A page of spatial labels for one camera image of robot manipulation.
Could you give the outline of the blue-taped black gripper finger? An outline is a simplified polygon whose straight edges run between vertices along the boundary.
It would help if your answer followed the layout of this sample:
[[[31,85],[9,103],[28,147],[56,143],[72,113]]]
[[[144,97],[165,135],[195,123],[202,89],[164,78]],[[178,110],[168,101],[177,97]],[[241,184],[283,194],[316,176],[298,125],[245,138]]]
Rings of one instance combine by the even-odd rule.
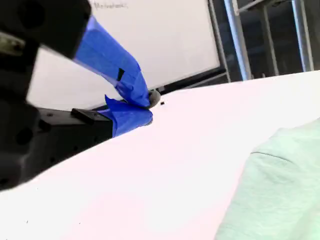
[[[41,108],[37,162],[53,166],[100,143],[150,124],[149,109],[105,98],[106,108],[71,111]]]
[[[129,104],[152,108],[141,68],[96,20],[87,0],[3,0],[0,3],[0,87],[17,99],[29,90],[44,46],[105,78]]]

